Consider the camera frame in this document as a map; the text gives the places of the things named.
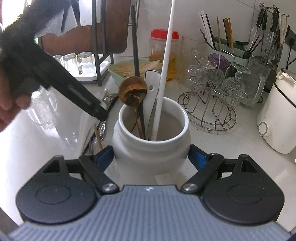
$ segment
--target white knob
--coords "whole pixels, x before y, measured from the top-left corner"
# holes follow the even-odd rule
[[[262,121],[258,125],[258,133],[262,137],[267,137],[272,132],[272,125],[269,121]]]

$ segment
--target electrical outlet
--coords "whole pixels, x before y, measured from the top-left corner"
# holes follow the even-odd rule
[[[290,31],[286,35],[285,44],[291,47],[291,42],[294,42],[292,49],[296,51],[296,34],[290,29]]]

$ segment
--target copper ladle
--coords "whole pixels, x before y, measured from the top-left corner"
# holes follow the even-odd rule
[[[142,129],[142,123],[139,116],[139,105],[145,99],[147,94],[147,84],[137,76],[131,76],[125,79],[119,86],[119,99],[126,105],[131,106],[136,114],[137,126],[141,139],[145,139]]]

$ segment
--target light green bowl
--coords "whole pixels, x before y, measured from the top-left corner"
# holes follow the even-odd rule
[[[144,63],[148,63],[149,60],[146,60],[146,59],[139,59],[139,64],[144,64]],[[118,66],[119,64],[122,64],[122,63],[127,63],[127,64],[130,64],[130,65],[133,65],[133,59],[131,60],[127,60],[127,61],[121,61],[117,64],[113,64],[113,65],[110,65],[108,70],[112,76],[112,78],[114,79],[114,82],[117,86],[120,86],[121,82],[124,80],[123,77],[121,77],[120,75],[116,74],[113,72],[113,69]]]

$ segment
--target yellow liquid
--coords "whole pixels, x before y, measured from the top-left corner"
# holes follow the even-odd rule
[[[163,62],[163,52],[155,52],[153,55],[149,56],[149,61],[156,61],[160,60]],[[168,74],[167,74],[167,81],[171,81],[176,77],[176,54],[170,53],[170,59],[168,61]]]

